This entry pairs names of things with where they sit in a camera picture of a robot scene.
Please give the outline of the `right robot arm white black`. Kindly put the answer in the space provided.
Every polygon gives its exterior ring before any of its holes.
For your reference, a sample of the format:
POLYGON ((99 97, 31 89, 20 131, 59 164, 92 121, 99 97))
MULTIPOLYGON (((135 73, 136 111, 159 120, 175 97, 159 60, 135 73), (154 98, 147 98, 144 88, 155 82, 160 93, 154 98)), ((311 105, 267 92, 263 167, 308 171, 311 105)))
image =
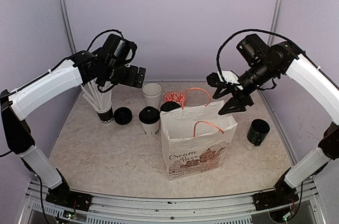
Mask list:
POLYGON ((317 147, 276 182, 271 201, 282 205, 305 179, 320 172, 331 160, 338 159, 338 86, 292 40, 267 30, 244 29, 233 33, 219 47, 216 65, 217 71, 206 77, 208 85, 216 88, 213 99, 231 95, 219 110, 219 115, 245 112, 254 104, 251 98, 254 91, 263 91, 265 83, 286 75, 301 86, 331 119, 332 123, 317 147), (242 33, 247 35, 236 49, 249 69, 238 76, 233 71, 222 70, 220 55, 226 44, 242 33))

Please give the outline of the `white paper takeout bag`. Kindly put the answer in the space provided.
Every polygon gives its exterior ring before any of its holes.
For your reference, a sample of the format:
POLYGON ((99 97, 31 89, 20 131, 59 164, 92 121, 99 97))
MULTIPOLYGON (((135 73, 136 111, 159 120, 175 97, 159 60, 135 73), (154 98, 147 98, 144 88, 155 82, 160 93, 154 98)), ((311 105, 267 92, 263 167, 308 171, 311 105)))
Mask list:
POLYGON ((186 106, 160 113, 162 155, 167 177, 176 180, 222 165, 238 123, 219 115, 224 101, 186 106))

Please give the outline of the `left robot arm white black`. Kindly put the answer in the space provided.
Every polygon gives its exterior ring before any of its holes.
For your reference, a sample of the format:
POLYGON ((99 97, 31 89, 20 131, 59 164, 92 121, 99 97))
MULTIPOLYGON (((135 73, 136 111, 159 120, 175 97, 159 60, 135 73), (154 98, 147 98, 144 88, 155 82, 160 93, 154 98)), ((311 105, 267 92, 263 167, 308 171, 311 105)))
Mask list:
POLYGON ((108 30, 108 33, 103 46, 95 51, 79 51, 27 84, 11 92, 6 89, 1 92, 1 117, 9 150, 19 155, 62 205, 71 204, 74 193, 35 145, 26 118, 61 93, 91 81, 95 81, 101 94, 119 84, 142 87, 146 69, 130 64, 136 55, 136 43, 125 39, 118 30, 108 30))

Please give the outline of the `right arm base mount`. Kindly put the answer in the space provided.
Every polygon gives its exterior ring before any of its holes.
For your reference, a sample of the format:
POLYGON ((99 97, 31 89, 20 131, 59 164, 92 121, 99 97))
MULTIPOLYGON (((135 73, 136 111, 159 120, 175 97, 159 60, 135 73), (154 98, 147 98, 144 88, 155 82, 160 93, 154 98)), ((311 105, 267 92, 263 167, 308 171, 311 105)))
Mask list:
POLYGON ((278 181, 273 190, 258 192, 253 195, 256 211, 279 207, 298 200, 297 190, 291 188, 284 180, 278 181))

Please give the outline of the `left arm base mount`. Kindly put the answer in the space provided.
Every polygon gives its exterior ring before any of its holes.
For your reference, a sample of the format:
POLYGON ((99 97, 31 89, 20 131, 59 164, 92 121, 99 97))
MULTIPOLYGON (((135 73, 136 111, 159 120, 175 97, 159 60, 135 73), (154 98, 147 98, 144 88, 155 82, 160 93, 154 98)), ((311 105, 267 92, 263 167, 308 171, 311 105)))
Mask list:
POLYGON ((92 196, 87 193, 72 191, 68 183, 62 183, 55 189, 48 189, 46 201, 62 207, 88 212, 92 202, 92 196))

